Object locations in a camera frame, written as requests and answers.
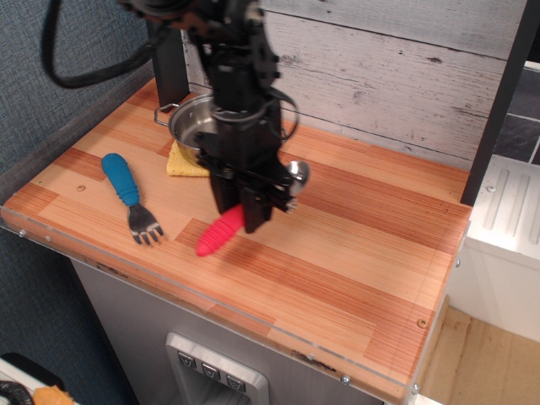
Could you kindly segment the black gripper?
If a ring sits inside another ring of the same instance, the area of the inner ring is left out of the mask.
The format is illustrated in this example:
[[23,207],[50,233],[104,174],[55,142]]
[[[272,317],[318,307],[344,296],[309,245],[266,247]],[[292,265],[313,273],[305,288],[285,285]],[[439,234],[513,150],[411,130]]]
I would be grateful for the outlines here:
[[294,204],[292,176],[278,152],[296,128],[282,126],[282,99],[264,99],[252,110],[231,111],[213,101],[216,133],[200,132],[198,163],[210,171],[220,214],[242,205],[244,228],[254,233],[277,208]]

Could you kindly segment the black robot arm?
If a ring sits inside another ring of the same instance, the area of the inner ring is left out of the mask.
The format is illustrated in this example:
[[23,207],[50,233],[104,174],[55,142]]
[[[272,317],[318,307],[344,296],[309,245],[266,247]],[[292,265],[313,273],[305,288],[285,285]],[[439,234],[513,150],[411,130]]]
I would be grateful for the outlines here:
[[278,152],[295,128],[282,126],[282,104],[293,100],[273,87],[279,57],[268,41],[256,1],[123,1],[138,17],[184,30],[196,46],[212,87],[214,129],[198,131],[198,163],[210,172],[221,213],[241,205],[246,233],[294,201],[292,175]]

